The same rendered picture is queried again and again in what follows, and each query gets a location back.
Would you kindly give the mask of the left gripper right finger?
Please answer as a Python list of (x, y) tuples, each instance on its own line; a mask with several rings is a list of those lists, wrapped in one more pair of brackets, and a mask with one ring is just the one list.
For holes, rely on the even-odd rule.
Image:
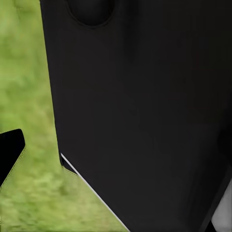
[(217, 147), (232, 167), (232, 130), (222, 128), (217, 138)]

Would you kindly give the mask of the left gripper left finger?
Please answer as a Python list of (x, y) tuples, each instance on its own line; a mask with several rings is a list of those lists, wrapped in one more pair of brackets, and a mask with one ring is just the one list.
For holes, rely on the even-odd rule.
[(25, 147), (21, 129), (0, 134), (0, 186)]

